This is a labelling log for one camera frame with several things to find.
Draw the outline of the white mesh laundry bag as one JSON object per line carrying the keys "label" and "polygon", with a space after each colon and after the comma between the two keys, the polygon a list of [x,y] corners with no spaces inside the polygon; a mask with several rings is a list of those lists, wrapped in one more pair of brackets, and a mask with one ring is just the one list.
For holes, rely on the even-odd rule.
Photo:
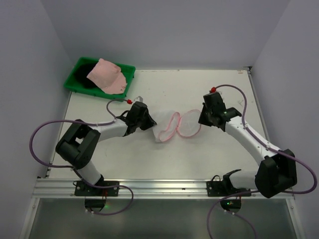
{"label": "white mesh laundry bag", "polygon": [[198,134],[201,124],[198,123],[200,110],[190,110],[183,115],[174,110],[156,112],[152,114],[156,125],[152,127],[156,142],[166,142],[178,134],[183,138],[190,138]]}

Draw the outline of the pink cloth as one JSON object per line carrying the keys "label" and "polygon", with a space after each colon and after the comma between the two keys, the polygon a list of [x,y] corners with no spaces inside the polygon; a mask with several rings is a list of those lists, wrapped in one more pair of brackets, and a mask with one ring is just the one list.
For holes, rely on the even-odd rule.
{"label": "pink cloth", "polygon": [[109,95],[122,94],[127,86],[121,68],[102,58],[99,59],[87,78],[94,82],[105,94]]}

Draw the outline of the black bra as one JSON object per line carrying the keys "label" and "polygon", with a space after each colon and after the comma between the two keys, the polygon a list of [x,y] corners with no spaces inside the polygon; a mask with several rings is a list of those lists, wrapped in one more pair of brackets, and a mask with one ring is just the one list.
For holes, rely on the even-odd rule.
{"label": "black bra", "polygon": [[85,89],[98,88],[94,82],[87,78],[95,65],[96,63],[83,64],[74,73],[75,80]]}

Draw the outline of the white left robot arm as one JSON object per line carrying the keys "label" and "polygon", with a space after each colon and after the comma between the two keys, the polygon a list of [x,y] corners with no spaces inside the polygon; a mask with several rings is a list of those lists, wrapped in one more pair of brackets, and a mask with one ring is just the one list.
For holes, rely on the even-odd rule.
{"label": "white left robot arm", "polygon": [[112,122],[90,124],[76,120],[68,128],[55,147],[55,152],[68,162],[89,190],[106,190],[103,186],[103,175],[96,169],[91,158],[99,142],[114,137],[125,137],[136,129],[147,130],[156,125],[149,114],[148,106],[142,102],[134,102],[131,109]]}

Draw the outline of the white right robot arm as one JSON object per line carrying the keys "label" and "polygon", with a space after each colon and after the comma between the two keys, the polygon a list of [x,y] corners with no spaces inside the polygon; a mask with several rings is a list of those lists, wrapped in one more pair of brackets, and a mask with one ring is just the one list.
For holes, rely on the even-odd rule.
{"label": "white right robot arm", "polygon": [[223,175],[222,179],[207,183],[208,194],[228,196],[244,191],[257,190],[264,197],[271,198],[297,183],[296,163],[290,159],[291,150],[280,150],[267,140],[256,140],[258,133],[248,131],[242,114],[235,108],[227,108],[219,93],[209,93],[203,97],[203,108],[198,122],[214,126],[237,140],[253,157],[257,171],[236,169]]}

